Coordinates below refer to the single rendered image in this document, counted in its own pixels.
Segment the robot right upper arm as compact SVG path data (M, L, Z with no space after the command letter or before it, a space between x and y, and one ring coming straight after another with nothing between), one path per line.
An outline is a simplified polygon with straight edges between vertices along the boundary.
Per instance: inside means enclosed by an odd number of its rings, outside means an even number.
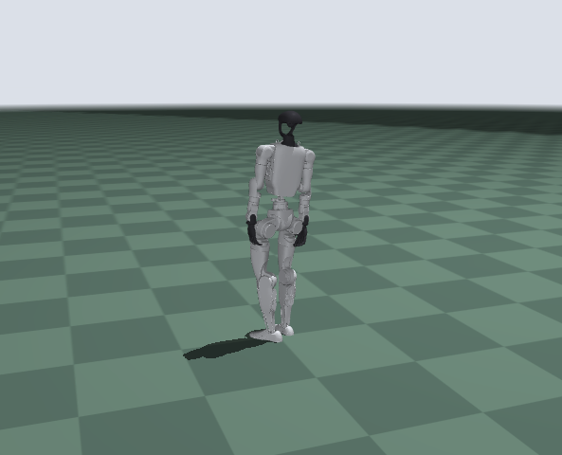
M302 180L298 188L298 192L309 192L311 189L311 179L313 175L313 165L316 159L315 153L311 150L305 149L306 157L302 173Z

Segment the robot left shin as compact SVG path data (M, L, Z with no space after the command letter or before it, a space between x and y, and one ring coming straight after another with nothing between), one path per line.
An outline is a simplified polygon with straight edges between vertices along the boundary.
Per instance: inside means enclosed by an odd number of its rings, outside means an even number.
M257 291L266 332L273 334L275 330L275 311L277 306L275 301L277 301L277 290L272 288L271 278L268 276L260 277L259 282L257 281ZM270 331L272 331L272 333Z

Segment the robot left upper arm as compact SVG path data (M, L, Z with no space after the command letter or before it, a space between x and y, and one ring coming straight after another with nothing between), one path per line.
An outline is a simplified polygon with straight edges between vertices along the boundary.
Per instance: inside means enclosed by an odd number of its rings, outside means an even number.
M257 191L264 187L268 159L273 155L275 145L261 145L256 150L255 177L257 181ZM252 178L251 178L252 179Z

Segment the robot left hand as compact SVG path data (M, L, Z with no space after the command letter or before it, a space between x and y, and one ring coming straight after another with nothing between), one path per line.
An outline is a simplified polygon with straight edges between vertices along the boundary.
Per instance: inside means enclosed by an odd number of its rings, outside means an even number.
M248 232L248 236L249 236L249 241L254 244L254 245L258 245L261 246L262 244L259 244L257 242L256 239L256 231L254 228L254 225L257 224L256 222L256 215L255 214L251 214L250 215L250 222L246 220L246 223L248 224L248 228L247 228L247 232Z

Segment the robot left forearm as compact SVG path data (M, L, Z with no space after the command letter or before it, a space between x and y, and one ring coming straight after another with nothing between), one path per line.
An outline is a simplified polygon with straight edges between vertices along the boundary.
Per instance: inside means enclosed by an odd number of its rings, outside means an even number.
M245 219L250 222L250 215L255 214L256 220L258 218L257 212L259 207L259 201L261 198L261 194L257 191L257 181L256 179L252 178L249 181L249 200L247 205L247 213L245 215Z

